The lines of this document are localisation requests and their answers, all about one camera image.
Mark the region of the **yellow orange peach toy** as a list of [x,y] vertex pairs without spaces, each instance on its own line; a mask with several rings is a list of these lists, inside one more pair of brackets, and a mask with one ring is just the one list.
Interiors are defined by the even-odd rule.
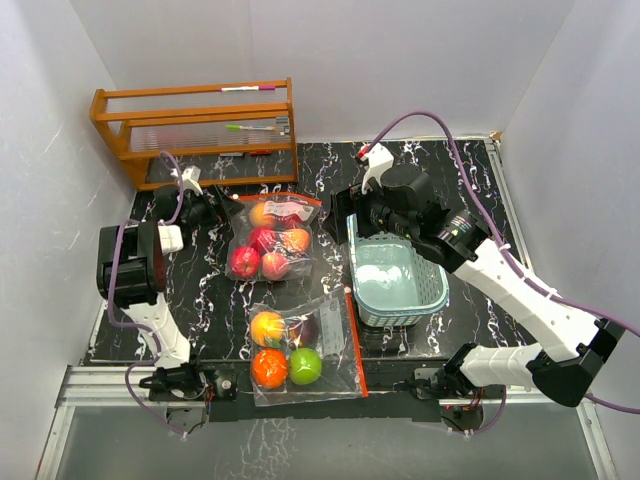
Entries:
[[271,211],[272,201],[260,201],[251,207],[249,221],[253,227],[274,228],[277,225],[275,215]]

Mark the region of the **bright red apple toy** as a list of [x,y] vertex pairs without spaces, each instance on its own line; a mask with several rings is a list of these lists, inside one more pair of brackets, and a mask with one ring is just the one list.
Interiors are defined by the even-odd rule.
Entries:
[[238,278],[250,278],[258,273],[261,257],[251,246],[239,246],[231,254],[229,268]]

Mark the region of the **pink peach toy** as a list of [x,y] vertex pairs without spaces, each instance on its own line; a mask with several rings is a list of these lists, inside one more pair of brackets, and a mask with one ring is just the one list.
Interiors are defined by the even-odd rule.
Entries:
[[305,211],[296,210],[285,212],[280,217],[279,224],[285,229],[301,228],[305,224]]

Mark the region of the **small orange peach toy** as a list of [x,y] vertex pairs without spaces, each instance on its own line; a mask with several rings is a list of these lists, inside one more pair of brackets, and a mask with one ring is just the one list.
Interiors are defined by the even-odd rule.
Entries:
[[311,245],[311,234],[304,228],[292,228],[280,233],[284,248],[291,253],[305,253]]

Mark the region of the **light blue plastic basket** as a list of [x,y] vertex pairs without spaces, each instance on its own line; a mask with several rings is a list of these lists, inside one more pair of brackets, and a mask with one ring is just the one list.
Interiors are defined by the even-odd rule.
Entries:
[[347,219],[347,233],[353,291],[365,325],[408,327],[447,305],[445,271],[408,240],[386,232],[360,237],[354,215]]

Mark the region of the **yellow lemon toy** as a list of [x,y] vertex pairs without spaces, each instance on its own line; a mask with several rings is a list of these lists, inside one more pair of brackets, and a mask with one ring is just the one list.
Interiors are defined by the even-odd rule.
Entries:
[[259,346],[278,348],[285,333],[286,323],[276,312],[263,311],[251,320],[251,339]]

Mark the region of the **clear zip bag orange zipper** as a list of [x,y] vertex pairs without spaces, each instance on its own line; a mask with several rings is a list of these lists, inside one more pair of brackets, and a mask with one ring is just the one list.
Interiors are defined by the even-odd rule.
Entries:
[[349,287],[289,310],[255,304],[249,335],[256,406],[369,396]]

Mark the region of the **orange persimmon toy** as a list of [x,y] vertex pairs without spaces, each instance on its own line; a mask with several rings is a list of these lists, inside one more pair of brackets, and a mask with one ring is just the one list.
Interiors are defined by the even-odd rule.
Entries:
[[251,363],[254,381],[262,388],[281,387],[288,376],[288,363],[285,354],[277,349],[260,350]]

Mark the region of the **green apple toy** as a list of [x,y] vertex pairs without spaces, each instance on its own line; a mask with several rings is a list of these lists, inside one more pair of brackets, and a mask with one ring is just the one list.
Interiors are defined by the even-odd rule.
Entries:
[[310,348],[299,348],[289,358],[289,377],[296,385],[309,385],[322,374],[322,358]]

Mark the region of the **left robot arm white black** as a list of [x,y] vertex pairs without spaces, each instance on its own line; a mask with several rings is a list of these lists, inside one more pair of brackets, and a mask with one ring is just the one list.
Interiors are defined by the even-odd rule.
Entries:
[[207,376],[203,370],[185,364],[191,357],[191,347],[165,298],[165,256],[182,250],[195,228],[230,222],[242,205],[218,187],[205,194],[195,186],[162,186],[153,196],[154,220],[129,220],[124,226],[100,230],[97,289],[107,301],[109,321],[120,328],[137,329],[153,355],[154,366],[180,366],[173,373],[171,385],[182,397],[194,399],[204,392]]

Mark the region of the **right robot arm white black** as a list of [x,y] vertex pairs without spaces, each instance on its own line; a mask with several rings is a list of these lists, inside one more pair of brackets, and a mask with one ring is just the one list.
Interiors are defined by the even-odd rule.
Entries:
[[488,225],[468,210],[441,206],[429,176],[412,165],[332,194],[324,229],[338,244],[347,220],[368,238],[389,233],[410,242],[425,260],[474,286],[535,339],[521,347],[464,344],[424,385],[435,396],[471,395],[490,385],[536,388],[552,401],[575,407],[621,339],[624,328],[536,292],[533,275],[501,249]]

